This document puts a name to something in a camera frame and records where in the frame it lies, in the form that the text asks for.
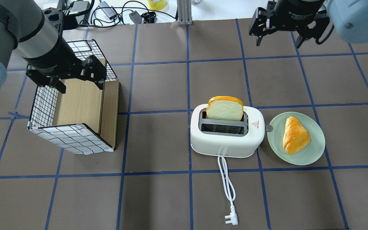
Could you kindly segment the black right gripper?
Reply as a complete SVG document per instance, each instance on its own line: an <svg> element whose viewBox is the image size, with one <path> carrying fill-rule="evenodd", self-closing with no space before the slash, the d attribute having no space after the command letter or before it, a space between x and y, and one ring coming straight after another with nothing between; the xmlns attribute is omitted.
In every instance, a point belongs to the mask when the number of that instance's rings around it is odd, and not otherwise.
<svg viewBox="0 0 368 230"><path fill-rule="evenodd" d="M257 37L259 47L264 36L277 31L297 31L295 48L309 38L320 39L330 19L324 0L269 0L267 6L258 7L249 26L249 35Z"/></svg>

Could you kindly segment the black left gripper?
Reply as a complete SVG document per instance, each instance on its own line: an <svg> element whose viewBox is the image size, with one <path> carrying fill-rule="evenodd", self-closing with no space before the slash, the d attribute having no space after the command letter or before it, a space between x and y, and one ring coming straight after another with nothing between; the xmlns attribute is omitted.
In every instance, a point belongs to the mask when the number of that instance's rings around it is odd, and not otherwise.
<svg viewBox="0 0 368 230"><path fill-rule="evenodd" d="M95 55L79 59L74 54L46 54L27 58L28 69L25 74L37 80L39 87L54 88L66 93L66 85L59 79L80 79L91 81L99 90L104 90L107 79L106 66Z"/></svg>

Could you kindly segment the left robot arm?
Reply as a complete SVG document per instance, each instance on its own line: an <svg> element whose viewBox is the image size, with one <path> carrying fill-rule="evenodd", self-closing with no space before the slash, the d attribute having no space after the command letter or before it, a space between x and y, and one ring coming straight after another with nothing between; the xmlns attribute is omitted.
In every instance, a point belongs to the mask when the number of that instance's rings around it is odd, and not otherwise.
<svg viewBox="0 0 368 230"><path fill-rule="evenodd" d="M41 9L33 0L0 0L0 90L6 69L16 51L27 63L26 75L38 87L51 87L66 93L61 80L91 81L103 90L106 67L93 55L78 59L62 37L64 30L77 28L77 17L87 9L70 12L73 3L60 0L57 8Z"/></svg>

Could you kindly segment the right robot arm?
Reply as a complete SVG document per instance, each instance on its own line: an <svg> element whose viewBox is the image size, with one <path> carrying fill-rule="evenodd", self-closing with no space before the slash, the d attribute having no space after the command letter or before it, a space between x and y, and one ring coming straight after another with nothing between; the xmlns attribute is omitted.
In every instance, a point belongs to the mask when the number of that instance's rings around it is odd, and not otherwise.
<svg viewBox="0 0 368 230"><path fill-rule="evenodd" d="M277 31L298 32L296 48L311 38L321 45L333 31L348 43L367 43L368 0L270 0L256 9L249 35L259 46Z"/></svg>

